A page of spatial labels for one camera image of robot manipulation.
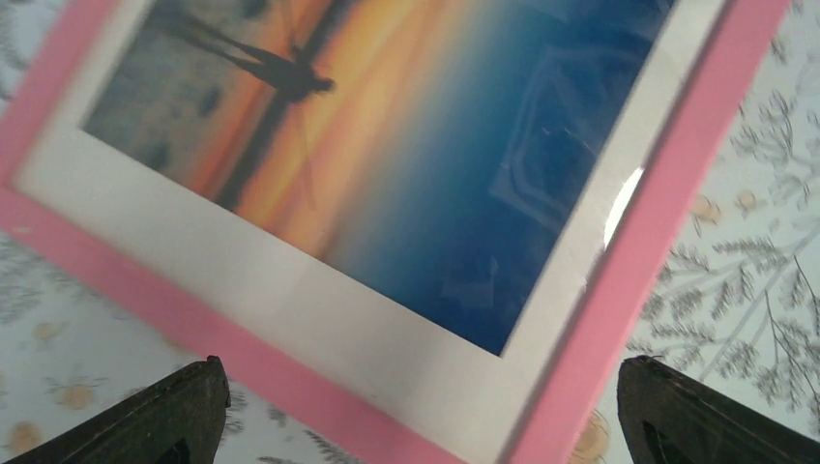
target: black object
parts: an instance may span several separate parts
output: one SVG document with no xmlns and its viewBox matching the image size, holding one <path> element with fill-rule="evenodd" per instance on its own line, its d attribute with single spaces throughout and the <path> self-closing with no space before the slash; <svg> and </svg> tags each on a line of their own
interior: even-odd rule
<svg viewBox="0 0 820 464">
<path fill-rule="evenodd" d="M 229 405 L 210 356 L 7 464 L 213 464 Z"/>
<path fill-rule="evenodd" d="M 820 463 L 820 444 L 646 356 L 621 364 L 618 418 L 636 464 Z"/>
</svg>

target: silhouette of person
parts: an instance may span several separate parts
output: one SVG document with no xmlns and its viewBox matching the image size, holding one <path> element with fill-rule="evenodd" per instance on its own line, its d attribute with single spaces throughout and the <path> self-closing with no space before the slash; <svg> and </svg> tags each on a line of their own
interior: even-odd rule
<svg viewBox="0 0 820 464">
<path fill-rule="evenodd" d="M 311 94 L 331 92 L 335 87 L 331 79 L 316 75 L 313 67 L 303 59 L 302 51 L 296 47 L 291 50 L 294 55 L 294 60 L 291 61 L 262 48 L 236 41 L 189 14 L 174 22 L 174 27 L 168 28 L 169 33 L 253 74 L 276 88 L 289 102 L 301 102 Z M 236 48 L 252 60 L 239 58 L 214 43 Z"/>
</svg>

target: pink frame border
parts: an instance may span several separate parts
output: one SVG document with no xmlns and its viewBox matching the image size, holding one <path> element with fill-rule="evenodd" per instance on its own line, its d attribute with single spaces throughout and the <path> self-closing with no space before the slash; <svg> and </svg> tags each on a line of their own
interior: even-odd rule
<svg viewBox="0 0 820 464">
<path fill-rule="evenodd" d="M 9 186 L 117 3 L 73 0 L 0 119 L 0 228 L 163 334 L 201 355 L 219 354 L 233 377 L 366 462 L 461 462 Z M 567 461 L 788 4 L 735 0 L 726 7 L 522 421 L 511 462 Z"/>
</svg>

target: photograph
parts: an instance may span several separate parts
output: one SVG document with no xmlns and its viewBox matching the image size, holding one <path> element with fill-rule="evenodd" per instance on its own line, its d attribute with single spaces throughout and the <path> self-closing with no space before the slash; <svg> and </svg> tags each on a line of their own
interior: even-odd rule
<svg viewBox="0 0 820 464">
<path fill-rule="evenodd" d="M 672 3 L 157 0 L 81 128 L 502 356 Z"/>
</svg>

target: floral pattern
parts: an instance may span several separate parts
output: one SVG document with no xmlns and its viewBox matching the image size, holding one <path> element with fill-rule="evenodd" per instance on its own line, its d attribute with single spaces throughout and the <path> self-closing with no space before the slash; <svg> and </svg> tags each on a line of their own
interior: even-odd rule
<svg viewBox="0 0 820 464">
<path fill-rule="evenodd" d="M 0 0 L 0 112 L 66 0 Z M 624 357 L 665 362 L 820 438 L 820 0 L 795 0 Z M 122 356 L 101 356 L 99 347 Z M 0 234 L 0 457 L 195 361 Z M 629 462 L 613 376 L 571 463 Z M 358 459 L 231 381 L 218 462 Z"/>
</svg>

